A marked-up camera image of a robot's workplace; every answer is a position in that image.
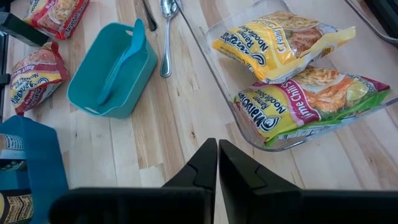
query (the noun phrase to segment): light wood surface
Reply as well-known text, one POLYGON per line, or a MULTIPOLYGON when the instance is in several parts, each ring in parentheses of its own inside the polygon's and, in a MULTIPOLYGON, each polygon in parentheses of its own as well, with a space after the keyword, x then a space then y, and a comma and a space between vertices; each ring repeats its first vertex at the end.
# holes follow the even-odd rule
MULTIPOLYGON (((373 34, 343 0, 285 1, 297 14, 337 27, 356 26, 357 38, 328 58, 339 70, 388 83, 396 95, 398 50, 373 34)), ((213 8, 211 4, 224 6, 224 11, 211 13, 223 16, 236 12, 242 1, 183 2, 190 4, 185 9, 190 16, 198 14, 198 22, 207 26, 200 19, 213 8)), ((28 0, 17 0, 12 3, 12 11, 22 17, 28 5, 28 0)), ((70 188, 159 187, 183 167, 207 138, 217 138, 230 140, 299 187, 398 189, 398 105, 288 151, 259 151, 240 134, 181 14, 172 21, 170 32, 173 74, 168 79, 160 78, 165 19, 159 0, 148 0, 148 5, 159 28, 155 32, 147 30, 147 37, 159 63, 131 117, 96 118, 77 110, 66 97, 68 82, 26 113, 57 130, 70 188)), ((136 17, 146 22, 141 0, 91 0, 75 33, 60 42, 60 53, 70 75, 76 72, 103 26, 114 21, 133 24, 136 17)), ((10 38, 8 70, 34 50, 10 38)), ((14 115, 8 91, 4 119, 14 115)), ((217 189, 215 223, 227 223, 219 185, 217 189)))

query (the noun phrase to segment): teal plastic container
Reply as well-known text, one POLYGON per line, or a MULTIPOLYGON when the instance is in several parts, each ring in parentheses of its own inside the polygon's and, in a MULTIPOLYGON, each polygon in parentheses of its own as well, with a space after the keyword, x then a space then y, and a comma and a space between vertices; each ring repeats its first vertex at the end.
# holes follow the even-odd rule
POLYGON ((133 111, 157 63, 148 41, 123 64, 109 100, 97 102, 113 65, 131 45, 134 28, 120 23, 104 27, 82 61, 68 87, 71 104, 94 116, 126 118, 133 111))

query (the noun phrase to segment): plastic wrapper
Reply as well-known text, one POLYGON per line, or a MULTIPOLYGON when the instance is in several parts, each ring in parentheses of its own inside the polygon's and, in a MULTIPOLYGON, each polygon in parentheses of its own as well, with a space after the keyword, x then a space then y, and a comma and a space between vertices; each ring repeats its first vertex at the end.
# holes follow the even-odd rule
POLYGON ((355 37, 291 12, 275 12, 225 32, 213 48, 247 66, 264 83, 283 83, 355 37))
POLYGON ((378 106, 390 87, 369 78, 308 67, 283 84, 256 82, 234 105, 266 146, 323 131, 378 106))
POLYGON ((23 115, 43 102, 66 79, 58 44, 46 43, 12 68, 10 94, 16 113, 23 115))
POLYGON ((31 0, 24 21, 65 40, 76 29, 90 0, 31 0))

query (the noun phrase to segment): teal handle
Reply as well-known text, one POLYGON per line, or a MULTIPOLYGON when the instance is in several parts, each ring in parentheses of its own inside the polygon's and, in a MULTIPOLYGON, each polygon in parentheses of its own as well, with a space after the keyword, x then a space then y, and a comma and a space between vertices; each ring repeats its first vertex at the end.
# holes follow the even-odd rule
POLYGON ((118 73, 120 72, 121 67, 123 66, 123 63, 126 62, 126 60, 136 54, 144 45, 146 42, 146 37, 145 37, 145 27, 144 23, 141 19, 137 19, 136 23, 134 24, 134 28, 132 30, 132 27, 129 26, 124 26, 126 30, 133 31, 134 33, 131 38, 131 46, 130 48, 122 54, 122 56, 116 61, 116 64, 111 70, 111 74, 109 76, 109 80, 105 83, 105 86, 103 87, 101 93, 99 94, 97 98, 97 103, 99 105, 103 105, 107 102, 109 96, 111 95, 112 87, 113 84, 118 77, 118 73))

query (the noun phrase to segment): ramen noodle package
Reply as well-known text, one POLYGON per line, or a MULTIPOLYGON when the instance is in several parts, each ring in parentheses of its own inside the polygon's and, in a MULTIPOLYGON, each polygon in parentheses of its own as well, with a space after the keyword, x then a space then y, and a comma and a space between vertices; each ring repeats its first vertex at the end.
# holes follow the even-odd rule
POLYGON ((66 79, 67 69, 58 44, 46 43, 12 68, 10 94, 15 112, 23 115, 49 97, 66 79))
POLYGON ((30 0, 28 24, 65 40, 75 30, 90 0, 30 0))
POLYGON ((354 38, 290 12, 275 12, 225 32, 213 48, 247 66, 264 83, 283 83, 307 65, 354 38))
POLYGON ((256 82, 238 93, 234 105, 269 145, 277 136, 308 136, 354 118, 379 105, 389 92, 388 85, 369 78, 308 67, 283 84, 256 82))

